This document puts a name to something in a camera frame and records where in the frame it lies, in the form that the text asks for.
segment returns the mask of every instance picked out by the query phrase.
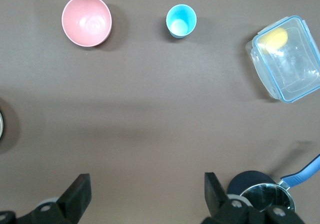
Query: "blue cup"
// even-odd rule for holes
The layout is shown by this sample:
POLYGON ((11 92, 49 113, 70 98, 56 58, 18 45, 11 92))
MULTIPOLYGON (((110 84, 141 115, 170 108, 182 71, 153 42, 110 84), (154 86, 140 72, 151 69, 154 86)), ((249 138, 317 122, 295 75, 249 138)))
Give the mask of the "blue cup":
POLYGON ((172 7, 166 15, 166 24, 175 38, 183 38, 190 34, 197 23, 195 11, 186 4, 172 7))

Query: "clear container with blue lid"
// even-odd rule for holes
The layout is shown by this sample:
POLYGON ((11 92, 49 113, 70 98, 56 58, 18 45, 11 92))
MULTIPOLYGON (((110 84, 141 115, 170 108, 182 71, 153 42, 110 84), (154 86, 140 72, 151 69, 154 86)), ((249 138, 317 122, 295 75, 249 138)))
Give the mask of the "clear container with blue lid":
POLYGON ((246 45, 270 95, 292 103, 320 88, 320 54, 299 16, 269 25, 246 45))

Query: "bowl rim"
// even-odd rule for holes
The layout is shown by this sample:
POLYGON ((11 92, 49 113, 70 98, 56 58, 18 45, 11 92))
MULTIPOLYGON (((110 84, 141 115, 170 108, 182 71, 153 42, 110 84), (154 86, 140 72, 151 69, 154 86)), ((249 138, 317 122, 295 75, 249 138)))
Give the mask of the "bowl rim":
POLYGON ((111 33, 111 28, 112 28, 112 16, 111 16, 111 12, 110 12, 110 10, 109 10, 109 7, 106 5, 106 3, 105 3, 103 0, 99 0, 99 1, 106 7, 106 9, 107 9, 107 11, 108 11, 108 15, 109 15, 109 17, 110 17, 110 26, 109 26, 109 30, 108 30, 108 32, 106 33, 105 37, 104 37, 101 41, 97 42, 96 44, 83 45, 83 44, 80 44, 80 43, 78 43, 78 42, 75 42, 72 38, 70 38, 70 36, 69 36, 68 33, 66 32, 66 29, 65 29, 65 26, 64 26, 64 18, 63 18, 63 17, 64 17, 64 15, 65 15, 66 8, 69 6, 69 4, 70 4, 72 1, 73 1, 73 0, 69 0, 68 3, 66 3, 66 5, 65 5, 64 8, 63 8, 64 10, 62 11, 62 15, 61 15, 62 28, 63 28, 63 31, 65 32, 66 36, 68 37, 68 39, 70 39, 73 43, 75 43, 75 44, 77 44, 77 45, 79 45, 79 46, 82 46, 82 47, 93 47, 93 46, 97 46, 97 45, 103 43, 103 42, 108 38, 108 36, 110 35, 110 33, 111 33))

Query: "transparent lid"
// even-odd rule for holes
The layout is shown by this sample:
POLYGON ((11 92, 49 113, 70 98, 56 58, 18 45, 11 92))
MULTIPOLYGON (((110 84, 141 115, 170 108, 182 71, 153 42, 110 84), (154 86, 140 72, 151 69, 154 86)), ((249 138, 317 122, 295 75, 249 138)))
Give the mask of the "transparent lid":
POLYGON ((259 65, 265 65, 263 75, 269 76, 273 92, 282 101, 294 102, 320 88, 319 51, 300 17, 288 17, 264 29, 252 46, 261 59, 259 65))

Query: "pink bowl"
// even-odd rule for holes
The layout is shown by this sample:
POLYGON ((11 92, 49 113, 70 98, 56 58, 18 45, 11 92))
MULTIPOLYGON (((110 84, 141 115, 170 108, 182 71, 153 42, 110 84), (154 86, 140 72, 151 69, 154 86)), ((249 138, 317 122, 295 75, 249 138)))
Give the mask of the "pink bowl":
POLYGON ((111 32, 111 13, 102 0, 70 0, 61 21, 67 37, 83 47, 101 44, 111 32))

